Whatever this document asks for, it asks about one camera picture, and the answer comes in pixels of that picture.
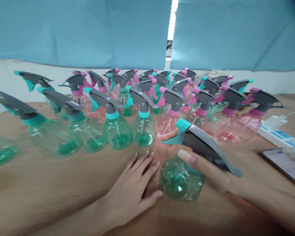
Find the trigger sprayer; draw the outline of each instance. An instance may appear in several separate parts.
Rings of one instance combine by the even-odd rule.
[[[57,120],[46,119],[36,109],[0,91],[0,103],[13,115],[18,115],[29,127],[31,144],[47,157],[59,159],[73,154],[78,146],[69,127]]]
[[[162,143],[190,147],[194,153],[203,156],[218,168],[238,178],[243,177],[242,171],[229,161],[220,146],[194,124],[179,119],[176,127],[179,129],[177,135]],[[160,189],[174,200],[197,200],[204,182],[204,175],[190,167],[178,156],[169,159],[161,167]]]
[[[32,92],[34,90],[35,85],[37,85],[37,84],[39,84],[42,88],[55,90],[49,84],[49,82],[51,82],[53,80],[50,80],[50,79],[43,77],[41,75],[33,74],[33,73],[25,72],[25,71],[14,71],[14,74],[21,76],[23,78],[23,80],[25,80],[30,92]],[[57,105],[55,105],[53,102],[48,100],[46,97],[45,97],[45,101],[47,102],[48,106],[56,114],[57,117],[59,117],[62,120],[68,119],[67,114],[65,112],[60,112],[59,107]]]
[[[288,109],[270,93],[255,87],[251,88],[250,91],[251,94],[248,95],[247,101],[243,103],[257,103],[258,106],[247,113],[232,117],[229,126],[220,129],[218,132],[219,137],[228,143],[243,143],[251,139],[258,132],[262,125],[261,118],[269,109]]]
[[[137,89],[138,85],[129,90],[131,98],[139,105],[138,116],[132,125],[132,134],[135,144],[141,148],[145,148],[154,144],[155,123],[150,116],[149,108],[157,108],[157,106],[144,92]]]
[[[105,142],[115,150],[128,147],[133,140],[128,122],[119,116],[118,110],[123,107],[119,102],[96,89],[85,88],[84,91],[91,96],[94,107],[102,106],[106,109],[103,136]]]

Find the manicured nail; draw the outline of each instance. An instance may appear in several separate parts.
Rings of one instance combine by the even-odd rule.
[[[192,165],[196,162],[196,158],[185,150],[180,149],[177,155],[189,165]]]

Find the pink nozzle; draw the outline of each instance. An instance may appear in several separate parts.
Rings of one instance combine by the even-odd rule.
[[[166,88],[163,87],[163,86],[161,86],[159,91],[160,91],[161,93],[165,93],[165,90],[166,90]]]
[[[198,94],[200,92],[200,89],[199,89],[199,87],[193,87],[191,92],[194,94]]]
[[[258,92],[260,89],[259,88],[256,88],[256,87],[252,87],[251,89],[249,89],[250,92],[252,93],[256,93]]]
[[[223,91],[223,92],[226,92],[228,89],[229,89],[229,87],[226,86],[226,85],[223,85],[223,86],[220,88],[220,90]]]

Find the pink bottle cap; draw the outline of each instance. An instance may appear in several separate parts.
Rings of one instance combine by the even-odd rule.
[[[180,115],[180,111],[173,111],[171,108],[168,111],[168,114],[174,117],[177,117]]]
[[[200,92],[200,89],[199,89],[199,87],[193,87],[191,92],[194,94],[198,94]]]

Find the table surface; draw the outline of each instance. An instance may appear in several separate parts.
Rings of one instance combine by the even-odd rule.
[[[295,94],[278,96],[290,110],[272,109],[266,118],[295,111]],[[46,103],[29,103],[47,118],[55,118]],[[134,117],[128,119],[132,124]],[[283,131],[295,137],[295,114]],[[8,112],[0,114],[0,135],[17,140],[19,153],[0,167],[0,235],[24,235],[71,214],[112,187],[130,159],[139,151],[134,144],[116,151],[105,147],[95,154],[81,150],[70,157],[54,160],[43,156],[30,145],[27,127]],[[221,144],[231,162],[250,179],[295,196],[295,184],[262,158],[258,152],[275,148],[256,135],[241,145]],[[155,142],[155,158],[161,164],[187,147],[164,147]],[[159,171],[148,185],[147,194],[158,187]],[[163,195],[156,206],[125,226],[106,235],[268,235],[286,234],[275,223],[248,202],[227,193],[216,193],[206,183],[195,202],[183,203]]]

